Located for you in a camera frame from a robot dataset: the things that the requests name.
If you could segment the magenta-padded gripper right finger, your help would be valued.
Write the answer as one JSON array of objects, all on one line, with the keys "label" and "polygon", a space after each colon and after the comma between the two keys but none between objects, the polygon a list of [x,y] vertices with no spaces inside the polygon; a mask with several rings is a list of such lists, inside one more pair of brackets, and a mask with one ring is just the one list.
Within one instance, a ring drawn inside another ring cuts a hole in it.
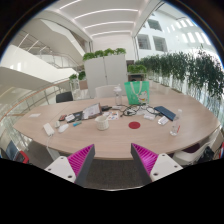
[{"label": "magenta-padded gripper right finger", "polygon": [[166,153],[156,154],[135,143],[131,144],[131,154],[144,185],[182,169],[182,166]]}]

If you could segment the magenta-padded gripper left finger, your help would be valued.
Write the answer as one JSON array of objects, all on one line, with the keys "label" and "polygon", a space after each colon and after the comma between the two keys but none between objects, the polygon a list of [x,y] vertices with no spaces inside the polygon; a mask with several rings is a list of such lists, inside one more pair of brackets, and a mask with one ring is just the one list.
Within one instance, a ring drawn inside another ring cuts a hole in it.
[{"label": "magenta-padded gripper left finger", "polygon": [[83,186],[94,156],[95,145],[91,144],[68,157],[59,156],[46,168],[46,171]]}]

